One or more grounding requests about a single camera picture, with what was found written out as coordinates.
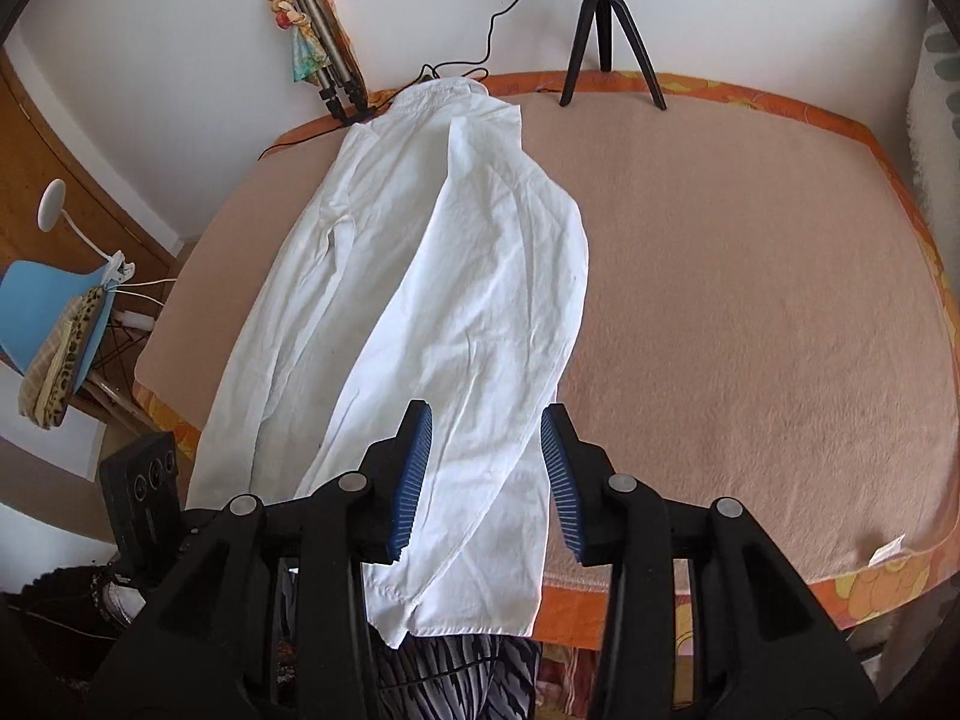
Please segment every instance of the striped black and white fabric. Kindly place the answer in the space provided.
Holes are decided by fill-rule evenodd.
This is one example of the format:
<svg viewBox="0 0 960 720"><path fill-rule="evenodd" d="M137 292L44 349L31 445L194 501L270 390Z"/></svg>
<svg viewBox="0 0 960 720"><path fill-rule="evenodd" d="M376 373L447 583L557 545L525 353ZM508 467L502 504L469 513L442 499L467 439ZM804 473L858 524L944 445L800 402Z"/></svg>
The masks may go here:
<svg viewBox="0 0 960 720"><path fill-rule="evenodd" d="M527 720L536 704L539 642L498 635L406 637L392 650L373 635L386 720Z"/></svg>

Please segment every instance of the orange floral fabric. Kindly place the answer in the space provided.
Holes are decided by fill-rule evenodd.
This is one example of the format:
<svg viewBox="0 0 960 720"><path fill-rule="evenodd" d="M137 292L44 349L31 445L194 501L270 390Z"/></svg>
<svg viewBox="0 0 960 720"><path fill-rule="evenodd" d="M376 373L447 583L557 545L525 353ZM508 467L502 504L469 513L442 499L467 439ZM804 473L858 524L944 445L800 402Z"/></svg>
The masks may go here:
<svg viewBox="0 0 960 720"><path fill-rule="evenodd" d="M490 76L483 81L483 84L496 97L531 92L558 94L563 89L564 77L565 74L558 71L507 74L507 76ZM738 105L774 116L795 119L798 122L806 122L813 127L851 138L870 148L890 181L928 263L930 277L944 309L944 322L947 325L952 347L954 382L957 384L957 397L960 403L960 376L958 376L960 309L950 293L943 262L919 209L870 130L863 124L824 111L822 108L744 86L690 79L690 77L672 76L672 74L660 74L658 78L666 94L686 95L699 100L712 100L714 103ZM577 83L577 91L646 92L647 86L640 73L605 74L600 71L584 71ZM340 123L333 117L316 119L281 136L274 143L273 148L285 148L305 138L330 132L339 126ZM157 396L142 386L138 386L134 394L157 425L162 429L174 431L181 451L192 458L200 437L199 431L184 423L170 408L163 405ZM843 576L816 581L811 584L810 589L838 627L850 628L913 600L925 591L933 589L958 570L960 570L960 528L955 525L942 542L925 552L891 560L875 568L863 568ZM599 649L606 613L606 593L544 586L544 600L536 617L534 638L568 647ZM690 598L688 595L678 595L676 629L678 656L692 656L692 633Z"/></svg>

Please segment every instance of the white tag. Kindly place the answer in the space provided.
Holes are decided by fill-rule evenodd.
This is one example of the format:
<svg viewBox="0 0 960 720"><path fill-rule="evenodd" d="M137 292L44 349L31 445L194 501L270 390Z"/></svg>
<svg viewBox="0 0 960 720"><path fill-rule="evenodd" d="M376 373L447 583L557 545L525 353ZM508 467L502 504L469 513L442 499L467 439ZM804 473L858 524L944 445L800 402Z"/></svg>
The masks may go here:
<svg viewBox="0 0 960 720"><path fill-rule="evenodd" d="M896 557L901 552L901 549L904 547L904 538L906 538L906 533L902 536L898 536L891 541L889 544L885 544L880 547L877 552L874 552L874 556L870 558L870 562L867 563L868 568L872 568L875 565L879 565L885 560L890 560L891 557Z"/></svg>

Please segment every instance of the tripod leg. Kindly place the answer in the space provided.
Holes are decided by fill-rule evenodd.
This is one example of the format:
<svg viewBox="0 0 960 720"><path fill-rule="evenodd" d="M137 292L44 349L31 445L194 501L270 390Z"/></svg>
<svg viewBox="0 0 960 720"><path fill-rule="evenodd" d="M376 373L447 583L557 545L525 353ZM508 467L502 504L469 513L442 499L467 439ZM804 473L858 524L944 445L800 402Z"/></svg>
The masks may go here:
<svg viewBox="0 0 960 720"><path fill-rule="evenodd" d="M597 1L597 45L600 47L600 70L609 73L613 66L613 16L610 0Z"/></svg>
<svg viewBox="0 0 960 720"><path fill-rule="evenodd" d="M597 12L597 1L584 0L580 5L580 20L577 22L577 33L573 38L573 52L570 53L570 66L566 70L566 81L563 81L563 95L560 95L560 105L570 105L573 100L573 89L577 85L580 75L580 66L584 63L584 53L587 51L587 38L590 36L590 27Z"/></svg>
<svg viewBox="0 0 960 720"><path fill-rule="evenodd" d="M656 80L656 74L654 73L653 62L650 61L647 50L643 47L643 41L640 40L640 30L637 29L637 25L634 23L634 17L630 15L630 9L627 8L627 4L623 0L610 0L610 3L613 6L613 10L616 11L616 18L620 20L620 26L622 26L623 31L627 33L627 40L630 41L630 46L634 50L637 62L640 62L640 69L642 70L643 77L647 81L647 86L650 87L650 95L654 98L656 107L661 109L661 111L665 111L666 100L664 99L664 92L659 88L659 82Z"/></svg>

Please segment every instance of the chair seat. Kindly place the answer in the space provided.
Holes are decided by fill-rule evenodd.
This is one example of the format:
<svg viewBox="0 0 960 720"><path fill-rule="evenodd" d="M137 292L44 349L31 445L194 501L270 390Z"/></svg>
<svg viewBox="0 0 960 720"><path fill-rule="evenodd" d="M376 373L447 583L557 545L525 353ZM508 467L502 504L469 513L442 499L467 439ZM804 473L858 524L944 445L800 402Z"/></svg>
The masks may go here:
<svg viewBox="0 0 960 720"><path fill-rule="evenodd" d="M99 285L106 267L92 274L69 274L48 265L20 260L7 269L0 282L0 346L18 370L27 370L67 300ZM104 309L80 361L74 391L83 384L107 329L113 298L113 293L107 292Z"/></svg>

